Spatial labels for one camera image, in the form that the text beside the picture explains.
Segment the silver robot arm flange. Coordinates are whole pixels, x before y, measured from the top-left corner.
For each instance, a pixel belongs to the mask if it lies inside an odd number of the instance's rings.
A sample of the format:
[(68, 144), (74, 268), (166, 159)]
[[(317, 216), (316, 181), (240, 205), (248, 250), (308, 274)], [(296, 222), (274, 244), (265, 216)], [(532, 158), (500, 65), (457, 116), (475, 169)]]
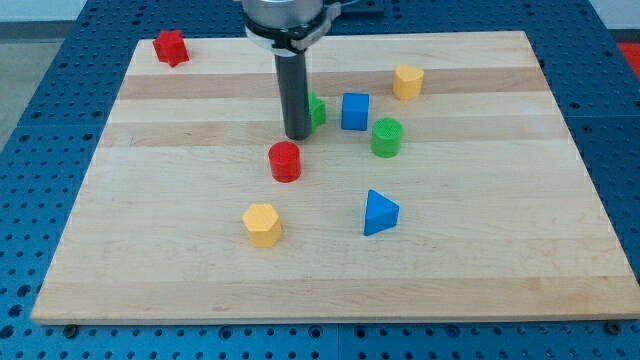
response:
[(304, 53), (341, 15), (342, 3), (323, 0), (241, 0), (247, 37), (274, 55)]

